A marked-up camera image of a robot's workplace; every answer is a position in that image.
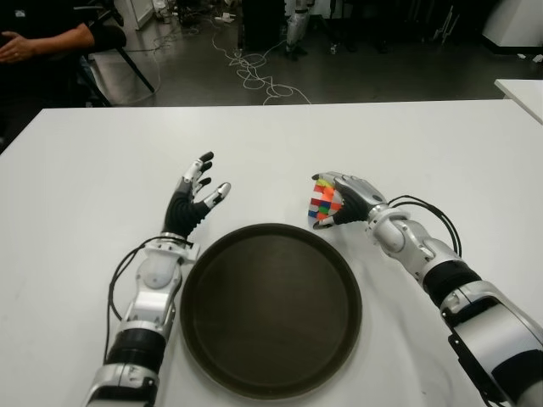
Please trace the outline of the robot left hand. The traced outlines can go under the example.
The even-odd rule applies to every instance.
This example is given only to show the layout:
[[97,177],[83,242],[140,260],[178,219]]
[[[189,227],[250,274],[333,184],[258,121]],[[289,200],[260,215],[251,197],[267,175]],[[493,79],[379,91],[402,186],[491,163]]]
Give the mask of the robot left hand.
[[231,184],[223,182],[207,197],[195,201],[198,192],[211,183],[210,177],[201,180],[201,176],[212,167],[214,156],[213,152],[204,153],[189,165],[180,178],[165,212],[163,233],[189,237],[196,226],[231,191]]

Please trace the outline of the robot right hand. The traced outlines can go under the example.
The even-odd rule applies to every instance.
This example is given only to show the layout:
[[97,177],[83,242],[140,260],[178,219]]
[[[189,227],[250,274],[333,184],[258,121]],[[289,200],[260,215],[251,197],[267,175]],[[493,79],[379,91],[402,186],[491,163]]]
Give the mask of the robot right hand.
[[339,192],[342,207],[334,214],[313,224],[315,230],[327,229],[355,221],[366,221],[371,210],[385,204],[385,198],[368,181],[356,176],[348,176],[334,171],[317,173],[313,180],[325,180]]

